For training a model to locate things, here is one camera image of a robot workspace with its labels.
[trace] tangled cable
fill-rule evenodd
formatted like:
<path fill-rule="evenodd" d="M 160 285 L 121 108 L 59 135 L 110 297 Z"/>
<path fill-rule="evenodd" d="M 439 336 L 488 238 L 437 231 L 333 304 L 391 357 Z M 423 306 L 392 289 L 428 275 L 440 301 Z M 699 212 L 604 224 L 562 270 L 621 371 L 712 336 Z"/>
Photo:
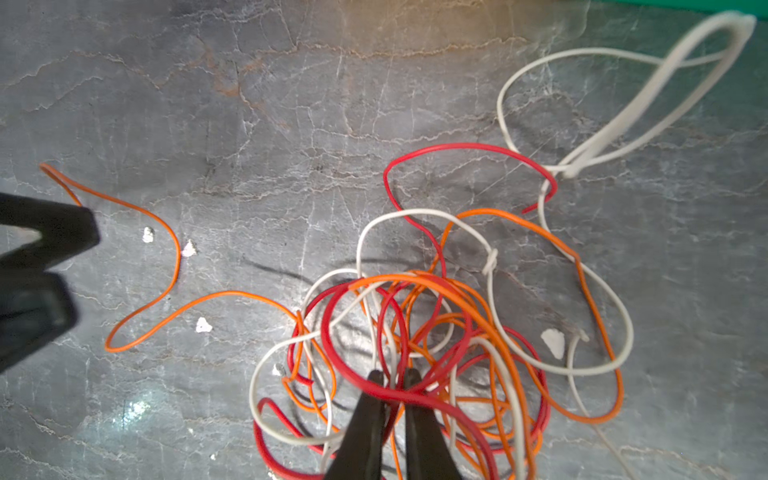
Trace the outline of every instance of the tangled cable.
<path fill-rule="evenodd" d="M 288 322 L 293 325 L 292 336 L 272 346 L 257 363 L 248 390 L 256 445 L 266 465 L 276 474 L 284 478 L 298 480 L 323 477 L 327 462 L 333 457 L 334 450 L 343 437 L 343 430 L 334 424 L 333 419 L 333 400 L 337 392 L 337 375 L 341 375 L 347 382 L 361 391 L 390 404 L 391 409 L 389 421 L 385 428 L 385 439 L 390 442 L 395 468 L 400 479 L 402 479 L 402 470 L 393 430 L 396 423 L 402 418 L 404 405 L 425 406 L 438 411 L 442 417 L 443 431 L 448 437 L 452 451 L 458 450 L 467 464 L 484 478 L 501 478 L 496 459 L 500 455 L 503 455 L 503 459 L 506 460 L 511 469 L 509 478 L 536 478 L 535 457 L 541 449 L 544 432 L 551 418 L 551 409 L 555 409 L 569 419 L 591 425 L 606 446 L 618 458 L 627 475 L 635 479 L 637 478 L 636 475 L 621 458 L 620 452 L 597 427 L 598 424 L 614 418 L 619 413 L 624 401 L 624 382 L 619 367 L 627 360 L 632 350 L 634 341 L 632 320 L 626 307 L 608 284 L 593 270 L 583 265 L 581 258 L 575 251 L 551 233 L 545 219 L 544 205 L 557 193 L 558 184 L 555 176 L 558 173 L 562 172 L 566 177 L 574 177 L 585 167 L 621 157 L 646 144 L 682 116 L 732 65 L 751 35 L 753 26 L 754 17 L 727 12 L 710 17 L 694 28 L 678 42 L 665 59 L 614 49 L 582 48 L 553 54 L 523 67 L 509 78 L 497 101 L 498 120 L 508 148 L 475 143 L 443 144 L 423 148 L 391 162 L 384 170 L 383 181 L 386 193 L 397 211 L 371 221 L 360 233 L 356 249 L 355 268 L 333 270 L 321 276 L 308 289 L 297 310 L 292 311 L 275 300 L 253 293 L 226 290 L 189 302 L 161 320 L 144 335 L 125 343 L 123 346 L 113 345 L 114 338 L 121 327 L 128 320 L 151 308 L 174 288 L 181 262 L 181 248 L 178 238 L 167 223 L 150 211 L 81 185 L 51 165 L 41 164 L 40 168 L 61 185 L 76 204 L 81 205 L 81 202 L 72 188 L 136 210 L 152 218 L 170 234 L 174 242 L 176 259 L 170 284 L 157 298 L 135 310 L 115 325 L 104 343 L 104 348 L 108 352 L 119 353 L 133 348 L 149 339 L 160 328 L 190 308 L 220 296 L 243 296 L 266 303 L 282 312 Z M 730 45 L 725 51 L 693 60 L 685 60 L 704 38 L 721 29 L 726 29 L 732 34 Z M 526 71 L 537 65 L 573 55 L 615 55 L 655 63 L 659 67 L 646 86 L 637 94 L 637 97 L 612 122 L 566 156 L 560 165 L 542 167 L 517 152 L 503 114 L 504 96 L 510 85 Z M 609 154 L 601 154 L 606 146 L 622 135 L 644 113 L 655 95 L 659 93 L 677 68 L 702 65 L 711 61 L 719 61 L 719 63 L 690 96 L 658 125 L 626 146 Z M 541 226 L 509 212 L 493 208 L 468 210 L 455 216 L 439 210 L 423 208 L 403 210 L 389 186 L 389 175 L 392 169 L 405 161 L 424 154 L 455 149 L 482 150 L 504 154 L 521 161 L 540 173 L 544 181 L 538 193 L 538 201 L 523 210 L 523 213 L 536 209 Z M 447 220 L 448 224 L 440 240 L 413 218 L 425 215 Z M 475 228 L 466 223 L 467 220 L 478 216 L 497 217 L 528 229 L 551 243 L 555 249 L 574 264 L 575 278 L 578 280 L 581 292 L 600 332 L 602 345 L 609 358 L 607 362 L 597 366 L 574 367 L 576 345 L 579 341 L 588 341 L 583 331 L 569 342 L 565 366 L 543 362 L 526 338 L 509 325 L 505 325 L 496 308 L 493 283 L 497 264 L 503 259 L 498 258 L 497 249 Z M 418 228 L 432 243 L 435 256 L 431 265 L 427 270 L 367 275 L 362 269 L 362 251 L 366 236 L 371 229 L 380 223 L 400 218 Z M 485 295 L 447 274 L 443 252 L 454 226 L 469 233 L 485 251 L 485 263 L 480 266 L 480 271 L 485 278 Z M 436 275 L 435 269 L 438 265 L 440 270 L 439 275 Z M 351 276 L 353 279 L 338 281 L 332 286 L 320 290 L 324 283 L 340 276 Z M 587 283 L 588 276 L 607 294 L 622 318 L 625 334 L 624 342 L 618 350 L 618 354 L 614 353 L 603 319 L 591 295 Z M 435 306 L 429 318 L 421 326 L 412 328 L 415 305 L 424 296 L 434 298 Z M 333 330 L 348 327 L 351 322 L 355 321 L 364 322 L 365 328 L 369 332 L 371 341 L 369 368 L 361 369 L 348 365 L 339 354 L 339 346 L 335 345 L 331 334 Z M 442 334 L 438 333 L 435 329 L 444 324 L 447 325 L 447 330 Z M 264 366 L 273 355 L 283 349 L 286 350 L 285 362 L 288 371 L 282 379 L 283 388 L 299 409 L 317 415 L 325 423 L 325 432 L 322 437 L 304 436 L 272 399 L 259 395 L 260 375 Z M 414 365 L 415 359 L 425 360 L 429 367 L 418 385 L 405 389 L 403 376 L 406 369 Z M 488 395 L 459 395 L 462 375 L 481 362 L 487 362 L 488 365 Z M 540 396 L 538 414 L 535 419 L 531 417 L 528 411 L 528 399 L 522 386 L 521 371 L 518 369 L 518 365 L 525 368 Z M 385 385 L 378 385 L 366 379 L 367 370 L 372 368 L 379 368 L 385 373 Z M 575 376 L 596 376 L 609 372 L 612 372 L 616 378 L 617 394 L 614 404 L 609 411 L 597 416 L 590 416 L 578 395 L 574 378 Z M 581 415 L 570 412 L 552 398 L 548 390 L 547 373 L 568 377 L 571 391 L 581 410 Z M 316 398 L 316 388 L 323 394 L 319 400 Z M 487 406 L 489 410 L 488 420 L 480 422 L 470 419 L 462 410 L 462 404 Z M 287 432 L 270 423 L 270 420 L 263 414 L 266 407 L 269 407 Z M 511 418 L 511 430 L 507 430 L 505 418 Z M 320 455 L 320 473 L 296 472 L 280 463 L 270 453 L 264 433 L 281 442 L 306 446 L 318 453 Z"/>

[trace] gray marble surface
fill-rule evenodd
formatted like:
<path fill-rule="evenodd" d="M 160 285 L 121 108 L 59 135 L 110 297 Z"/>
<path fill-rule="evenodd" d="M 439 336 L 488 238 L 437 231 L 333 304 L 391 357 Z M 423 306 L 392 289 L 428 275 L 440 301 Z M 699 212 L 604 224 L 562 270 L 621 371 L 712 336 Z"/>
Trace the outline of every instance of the gray marble surface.
<path fill-rule="evenodd" d="M 349 265 L 357 233 L 392 210 L 381 183 L 391 159 L 438 142 L 503 144 L 495 97 L 514 70 L 577 46 L 662 55 L 702 17 L 533 0 L 4 2 L 0 190 L 68 201 L 37 170 L 49 161 L 150 208 L 195 243 L 177 288 L 118 341 L 214 290 L 297 306 L 308 279 Z M 761 23 L 685 118 L 641 151 L 563 181 L 548 207 L 555 232 L 634 317 L 624 409 L 605 432 L 641 478 L 764 478 L 768 467 L 766 51 Z M 532 72 L 506 102 L 513 136 L 554 163 L 649 72 L 606 58 Z M 704 72 L 679 73 L 631 134 Z M 517 211 L 538 185 L 515 162 L 473 152 L 414 161 L 394 180 L 406 206 L 451 212 Z M 167 284 L 173 248 L 141 215 L 85 200 L 102 243 L 59 268 L 81 322 L 0 376 L 0 478 L 266 478 L 247 381 L 291 325 L 265 306 L 214 300 L 128 353 L 105 353 L 111 326 Z M 556 251 L 509 224 L 475 224 L 501 252 L 505 322 L 551 361 L 539 339 L 545 328 L 582 326 L 594 336 Z M 146 226 L 157 231 L 154 243 L 142 242 Z M 0 248 L 24 241 L 4 230 Z M 479 286 L 473 242 L 459 234 L 448 252 L 452 272 Z M 366 251 L 373 271 L 423 266 L 431 255 L 404 222 L 376 230 Z M 598 300 L 618 343 L 616 313 Z M 199 316 L 211 332 L 195 332 Z M 350 331 L 340 342 L 350 359 L 362 358 L 362 330 Z M 577 361 L 603 359 L 591 342 Z M 610 406 L 611 378 L 578 383 L 592 411 Z M 564 379 L 552 378 L 551 389 L 574 408 Z M 279 377 L 268 375 L 263 392 L 288 405 Z M 343 385 L 339 404 L 355 397 Z M 315 419 L 302 418 L 316 431 Z M 296 468 L 318 466 L 318 455 L 270 445 Z M 589 428 L 556 413 L 538 464 L 541 478 L 622 477 Z"/>

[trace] white patch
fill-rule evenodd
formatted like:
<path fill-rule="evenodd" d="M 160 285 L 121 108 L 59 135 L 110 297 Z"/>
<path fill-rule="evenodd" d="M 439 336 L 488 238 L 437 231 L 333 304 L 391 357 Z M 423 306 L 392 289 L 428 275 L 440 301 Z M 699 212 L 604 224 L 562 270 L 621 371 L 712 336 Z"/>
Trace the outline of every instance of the white patch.
<path fill-rule="evenodd" d="M 565 354 L 565 334 L 558 329 L 546 329 L 541 333 L 541 339 L 549 347 L 549 351 L 558 360 L 563 360 Z"/>
<path fill-rule="evenodd" d="M 194 327 L 194 331 L 198 333 L 208 333 L 213 329 L 213 326 L 205 320 L 204 316 L 197 319 L 197 326 Z"/>
<path fill-rule="evenodd" d="M 181 251 L 181 256 L 188 258 L 193 255 L 197 255 L 197 249 L 194 247 L 192 240 L 187 240 L 187 244 L 184 245 L 184 250 Z"/>
<path fill-rule="evenodd" d="M 144 227 L 144 235 L 141 236 L 141 241 L 144 243 L 154 242 L 154 230 L 150 227 Z"/>

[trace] gray table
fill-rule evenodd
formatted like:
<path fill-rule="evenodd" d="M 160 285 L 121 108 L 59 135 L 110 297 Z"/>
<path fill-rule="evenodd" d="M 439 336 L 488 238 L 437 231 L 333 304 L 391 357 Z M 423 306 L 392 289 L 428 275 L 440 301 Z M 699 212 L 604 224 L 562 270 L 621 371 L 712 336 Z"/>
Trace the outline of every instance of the gray table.
<path fill-rule="evenodd" d="M 514 70 L 577 46 L 662 55 L 703 17 L 588 2 L 389 3 L 0 8 L 0 190 L 67 201 L 37 170 L 50 161 L 150 208 L 197 246 L 179 286 L 120 341 L 214 290 L 248 290 L 295 307 L 306 282 L 348 265 L 357 233 L 391 211 L 381 183 L 391 159 L 438 142 L 502 144 L 495 97 Z M 621 161 L 563 181 L 548 207 L 555 233 L 616 289 L 635 320 L 624 410 L 605 431 L 642 478 L 764 476 L 766 51 L 760 24 L 732 71 L 674 128 Z M 525 153 L 554 163 L 610 120 L 649 72 L 605 58 L 533 72 L 508 96 L 513 135 Z M 633 132 L 704 72 L 679 73 Z M 473 152 L 414 161 L 393 177 L 406 206 L 451 212 L 518 211 L 538 186 L 515 162 Z M 0 376 L 0 477 L 265 478 L 246 386 L 255 361 L 291 325 L 264 306 L 214 300 L 129 353 L 105 353 L 111 326 L 167 284 L 173 249 L 139 214 L 85 200 L 102 243 L 60 267 L 81 322 Z M 582 326 L 594 336 L 572 270 L 549 245 L 498 221 L 475 225 L 500 249 L 505 322 L 549 361 L 544 329 Z M 146 226 L 157 231 L 153 243 L 142 242 Z M 28 235 L 4 230 L 3 238 L 0 247 L 10 248 Z M 473 242 L 459 234 L 448 254 L 452 272 L 479 287 Z M 421 267 L 431 255 L 404 222 L 376 230 L 366 249 L 379 264 L 371 271 Z M 620 322 L 598 299 L 618 344 Z M 210 333 L 195 332 L 200 316 Z M 362 328 L 355 323 L 340 336 L 352 360 L 367 349 Z M 603 359 L 593 341 L 577 362 Z M 264 394 L 289 405 L 278 376 L 264 385 Z M 610 376 L 579 385 L 592 411 L 610 406 Z M 552 377 L 551 390 L 574 408 L 563 378 Z M 355 397 L 343 385 L 339 404 L 351 407 Z M 307 471 L 319 462 L 304 449 L 275 453 Z M 541 478 L 621 478 L 593 432 L 558 414 L 538 464 Z"/>

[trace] green mat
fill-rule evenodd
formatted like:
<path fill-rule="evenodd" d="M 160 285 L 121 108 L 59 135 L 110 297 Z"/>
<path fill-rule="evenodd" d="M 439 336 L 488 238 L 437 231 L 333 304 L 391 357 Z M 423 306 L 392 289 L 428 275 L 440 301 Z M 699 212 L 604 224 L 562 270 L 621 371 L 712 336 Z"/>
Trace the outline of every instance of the green mat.
<path fill-rule="evenodd" d="M 625 3 L 656 5 L 659 7 L 684 8 L 702 12 L 738 10 L 758 17 L 768 18 L 768 0 L 618 0 Z"/>

